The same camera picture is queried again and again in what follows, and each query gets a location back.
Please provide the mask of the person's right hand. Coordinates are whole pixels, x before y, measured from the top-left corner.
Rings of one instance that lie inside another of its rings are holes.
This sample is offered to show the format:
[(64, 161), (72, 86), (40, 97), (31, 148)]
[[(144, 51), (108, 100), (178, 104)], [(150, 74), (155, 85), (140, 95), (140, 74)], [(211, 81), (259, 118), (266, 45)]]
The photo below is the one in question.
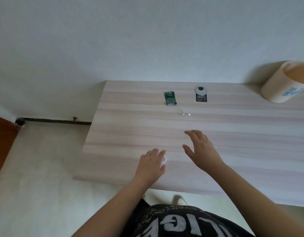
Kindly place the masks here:
[(193, 163), (198, 168), (212, 175), (215, 171), (226, 166), (212, 142), (201, 131), (191, 130), (184, 133), (189, 136), (193, 143), (193, 152), (195, 153)]

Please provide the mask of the person's left hand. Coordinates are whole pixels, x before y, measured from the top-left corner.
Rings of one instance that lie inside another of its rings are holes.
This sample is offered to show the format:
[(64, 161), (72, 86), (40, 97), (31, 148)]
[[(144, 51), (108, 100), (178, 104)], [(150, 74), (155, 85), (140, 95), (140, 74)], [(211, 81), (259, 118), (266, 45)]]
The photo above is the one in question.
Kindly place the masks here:
[(159, 151), (154, 148), (140, 157), (134, 176), (134, 181), (140, 188), (147, 190), (161, 177), (159, 176), (159, 169), (164, 165), (161, 164), (161, 161), (165, 154), (165, 150)]

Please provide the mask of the person's right forearm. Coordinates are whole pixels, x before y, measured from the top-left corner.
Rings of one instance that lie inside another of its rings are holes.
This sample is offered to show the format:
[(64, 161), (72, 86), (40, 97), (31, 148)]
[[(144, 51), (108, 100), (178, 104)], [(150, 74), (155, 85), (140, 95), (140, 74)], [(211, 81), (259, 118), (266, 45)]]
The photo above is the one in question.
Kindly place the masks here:
[(256, 237), (304, 237), (304, 228), (225, 163), (206, 169)]

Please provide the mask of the person's left forearm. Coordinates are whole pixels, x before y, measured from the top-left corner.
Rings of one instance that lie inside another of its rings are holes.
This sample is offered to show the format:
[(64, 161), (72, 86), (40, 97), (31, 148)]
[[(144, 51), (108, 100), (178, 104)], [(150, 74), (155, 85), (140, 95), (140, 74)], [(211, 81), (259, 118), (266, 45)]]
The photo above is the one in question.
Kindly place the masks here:
[(119, 237), (135, 207), (153, 183), (151, 179), (135, 176), (71, 237)]

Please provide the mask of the white shoe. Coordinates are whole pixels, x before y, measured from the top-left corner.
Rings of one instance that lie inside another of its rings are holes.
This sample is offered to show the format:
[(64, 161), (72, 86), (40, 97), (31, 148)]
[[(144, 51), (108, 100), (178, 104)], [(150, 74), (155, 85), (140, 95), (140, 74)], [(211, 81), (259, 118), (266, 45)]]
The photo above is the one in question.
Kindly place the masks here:
[(172, 204), (177, 205), (177, 206), (187, 206), (188, 205), (186, 200), (180, 195), (174, 195)]

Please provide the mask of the black printed shirt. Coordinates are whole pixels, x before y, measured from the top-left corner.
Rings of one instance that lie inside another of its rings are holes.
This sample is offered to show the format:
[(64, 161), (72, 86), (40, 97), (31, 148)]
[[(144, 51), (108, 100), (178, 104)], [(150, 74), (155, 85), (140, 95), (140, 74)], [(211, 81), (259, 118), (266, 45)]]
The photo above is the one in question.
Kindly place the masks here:
[(120, 237), (255, 237), (236, 223), (193, 206), (141, 199)]

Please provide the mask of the small green packet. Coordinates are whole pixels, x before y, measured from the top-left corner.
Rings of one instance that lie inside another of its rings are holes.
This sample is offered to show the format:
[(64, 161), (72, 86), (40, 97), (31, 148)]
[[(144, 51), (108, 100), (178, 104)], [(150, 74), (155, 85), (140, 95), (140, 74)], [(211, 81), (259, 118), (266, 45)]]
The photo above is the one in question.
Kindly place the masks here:
[(165, 101), (167, 106), (177, 105), (177, 101), (175, 98), (175, 92), (165, 92), (164, 93)]

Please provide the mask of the black and white label card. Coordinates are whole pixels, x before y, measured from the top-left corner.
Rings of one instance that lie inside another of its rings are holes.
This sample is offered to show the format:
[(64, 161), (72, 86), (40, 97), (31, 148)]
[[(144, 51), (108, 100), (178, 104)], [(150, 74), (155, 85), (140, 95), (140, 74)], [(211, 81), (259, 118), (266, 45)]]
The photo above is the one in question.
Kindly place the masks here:
[(197, 86), (194, 89), (197, 102), (207, 102), (207, 91), (203, 86)]

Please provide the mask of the beige cylindrical container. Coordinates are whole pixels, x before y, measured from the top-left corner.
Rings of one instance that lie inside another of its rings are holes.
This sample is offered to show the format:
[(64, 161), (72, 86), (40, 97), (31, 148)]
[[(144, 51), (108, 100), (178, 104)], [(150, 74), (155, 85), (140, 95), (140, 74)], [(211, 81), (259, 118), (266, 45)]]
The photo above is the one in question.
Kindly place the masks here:
[(287, 61), (261, 88), (264, 99), (284, 103), (304, 90), (304, 62)]

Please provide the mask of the black floor pipe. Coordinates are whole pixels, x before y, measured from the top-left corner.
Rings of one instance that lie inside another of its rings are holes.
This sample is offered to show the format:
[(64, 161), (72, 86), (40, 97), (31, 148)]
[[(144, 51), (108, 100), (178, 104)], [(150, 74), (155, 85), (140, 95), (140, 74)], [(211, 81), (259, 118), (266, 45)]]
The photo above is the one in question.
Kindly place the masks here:
[(76, 124), (76, 125), (89, 125), (89, 126), (92, 124), (92, 122), (80, 121), (76, 116), (73, 116), (71, 120), (17, 117), (15, 124), (19, 126), (23, 126), (26, 122)]

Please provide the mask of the brown wooden door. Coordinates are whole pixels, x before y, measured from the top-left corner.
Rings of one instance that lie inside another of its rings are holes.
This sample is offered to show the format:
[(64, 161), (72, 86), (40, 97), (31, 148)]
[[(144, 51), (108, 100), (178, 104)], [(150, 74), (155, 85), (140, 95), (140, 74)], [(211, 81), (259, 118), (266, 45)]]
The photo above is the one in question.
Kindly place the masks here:
[(0, 171), (9, 154), (15, 138), (18, 135), (20, 127), (0, 117)]

